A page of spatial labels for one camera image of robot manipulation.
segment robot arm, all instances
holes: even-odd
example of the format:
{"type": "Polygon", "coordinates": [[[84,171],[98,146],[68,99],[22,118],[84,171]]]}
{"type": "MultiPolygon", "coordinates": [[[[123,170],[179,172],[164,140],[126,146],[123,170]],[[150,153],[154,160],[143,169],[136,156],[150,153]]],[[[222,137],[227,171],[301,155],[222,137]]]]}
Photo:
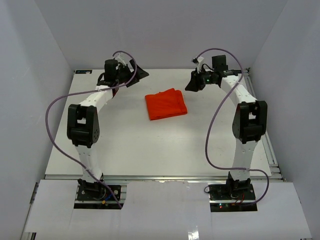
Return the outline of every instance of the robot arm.
{"type": "MultiPolygon", "coordinates": [[[[133,68],[137,67],[137,71],[132,81],[126,85],[127,87],[138,83],[140,79],[149,75],[139,66],[136,66],[133,60],[130,63],[133,68]]],[[[71,104],[68,108],[67,137],[72,140],[80,161],[97,179],[102,179],[103,177],[95,146],[100,135],[98,114],[103,106],[116,95],[119,88],[104,91],[102,89],[125,84],[132,76],[133,73],[120,54],[114,59],[106,60],[104,73],[99,76],[95,87],[98,92],[91,94],[79,104],[71,104]]],[[[83,176],[78,180],[79,184],[87,190],[100,191],[100,186],[88,174],[86,169],[82,169],[82,172],[83,176]]]]}
{"type": "MultiPolygon", "coordinates": [[[[207,84],[216,84],[229,93],[239,80],[238,71],[228,70],[225,55],[212,57],[212,71],[203,68],[203,57],[195,58],[192,62],[197,67],[191,72],[191,80],[185,88],[186,91],[198,92],[207,84]]],[[[239,84],[229,97],[236,106],[232,123],[232,132],[236,138],[232,167],[249,169],[255,147],[261,136],[266,133],[267,103],[254,98],[242,84],[239,84]]],[[[230,170],[226,184],[231,193],[234,190],[248,189],[249,171],[230,170]]]]}

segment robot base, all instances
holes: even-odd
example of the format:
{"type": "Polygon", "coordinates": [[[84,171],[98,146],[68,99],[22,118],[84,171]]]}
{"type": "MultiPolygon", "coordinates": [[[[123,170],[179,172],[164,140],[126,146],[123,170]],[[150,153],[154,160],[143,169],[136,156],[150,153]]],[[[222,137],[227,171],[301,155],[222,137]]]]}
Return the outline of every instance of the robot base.
{"type": "MultiPolygon", "coordinates": [[[[121,185],[108,185],[113,191],[115,197],[121,199],[121,185]]],[[[85,189],[82,185],[78,185],[76,193],[74,209],[120,209],[115,203],[114,198],[110,197],[108,189],[102,187],[99,192],[85,189]]]]}
{"type": "Polygon", "coordinates": [[[210,210],[214,212],[254,212],[257,211],[256,204],[248,204],[256,200],[252,184],[245,191],[230,196],[225,184],[212,184],[208,186],[210,197],[210,210]]]}

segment black mounting bracket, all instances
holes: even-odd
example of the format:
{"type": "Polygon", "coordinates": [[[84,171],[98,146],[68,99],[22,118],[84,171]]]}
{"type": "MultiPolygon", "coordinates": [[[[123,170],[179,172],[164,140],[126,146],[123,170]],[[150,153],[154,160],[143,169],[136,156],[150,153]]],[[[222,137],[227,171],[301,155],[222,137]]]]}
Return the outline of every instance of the black mounting bracket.
{"type": "Polygon", "coordinates": [[[91,148],[100,135],[97,108],[71,104],[68,108],[66,135],[73,145],[91,148]],[[85,119],[85,123],[78,122],[82,119],[85,119]]]}
{"type": "Polygon", "coordinates": [[[225,189],[229,195],[238,196],[248,191],[251,186],[251,180],[248,178],[247,180],[239,181],[234,180],[230,174],[228,173],[228,178],[225,182],[225,189]]]}
{"type": "MultiPolygon", "coordinates": [[[[111,196],[111,192],[108,188],[98,182],[86,182],[85,180],[78,179],[78,189],[76,193],[77,203],[74,204],[74,209],[120,209],[118,204],[115,203],[115,199],[111,196]]],[[[122,187],[121,185],[110,185],[118,201],[121,200],[122,187]]]]}
{"type": "Polygon", "coordinates": [[[265,101],[242,102],[236,107],[232,132],[243,144],[259,141],[267,129],[268,105],[265,101]]]}

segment white enclosure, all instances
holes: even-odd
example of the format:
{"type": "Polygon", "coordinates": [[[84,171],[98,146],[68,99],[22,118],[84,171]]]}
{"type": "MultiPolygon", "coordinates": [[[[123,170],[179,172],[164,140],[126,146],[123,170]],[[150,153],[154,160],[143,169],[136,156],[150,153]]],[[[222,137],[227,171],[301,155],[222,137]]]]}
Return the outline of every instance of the white enclosure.
{"type": "MultiPolygon", "coordinates": [[[[116,50],[143,68],[190,69],[214,47],[251,68],[281,173],[320,239],[319,0],[3,0],[0,30],[0,239],[23,232],[52,150],[46,108],[70,90],[72,70],[102,69],[116,50]]],[[[54,135],[64,104],[51,111],[54,135]]]]}
{"type": "Polygon", "coordinates": [[[251,67],[287,0],[35,2],[73,69],[102,69],[118,49],[132,53],[143,68],[184,69],[212,47],[228,49],[251,67]]]}
{"type": "MultiPolygon", "coordinates": [[[[103,72],[97,69],[92,74],[75,74],[70,93],[94,89],[103,72]]],[[[204,151],[208,124],[226,93],[216,85],[197,93],[184,91],[190,72],[190,69],[149,69],[150,76],[139,84],[121,88],[101,109],[98,115],[100,137],[95,148],[104,175],[122,178],[228,175],[228,171],[209,166],[204,151]],[[183,91],[188,114],[150,121],[145,95],[165,91],[168,87],[183,91]]],[[[55,138],[56,144],[74,158],[79,154],[66,135],[68,107],[87,97],[88,94],[67,98],[55,138]]],[[[212,127],[208,154],[221,167],[231,167],[234,161],[236,139],[232,133],[232,122],[235,111],[235,105],[228,99],[212,127]]],[[[251,167],[271,175],[262,141],[255,148],[251,167]]],[[[52,148],[45,171],[46,179],[81,177],[82,173],[78,164],[52,148]]],[[[261,172],[251,172],[250,175],[253,178],[263,176],[261,172]]]]}

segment red cloth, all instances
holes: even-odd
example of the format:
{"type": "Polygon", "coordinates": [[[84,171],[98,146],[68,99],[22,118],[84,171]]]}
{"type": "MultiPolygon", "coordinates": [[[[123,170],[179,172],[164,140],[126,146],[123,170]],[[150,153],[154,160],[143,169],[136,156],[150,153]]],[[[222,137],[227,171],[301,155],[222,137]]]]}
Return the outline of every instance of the red cloth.
{"type": "Polygon", "coordinates": [[[165,119],[188,113],[182,92],[174,88],[146,95],[145,101],[150,120],[165,119]]]}

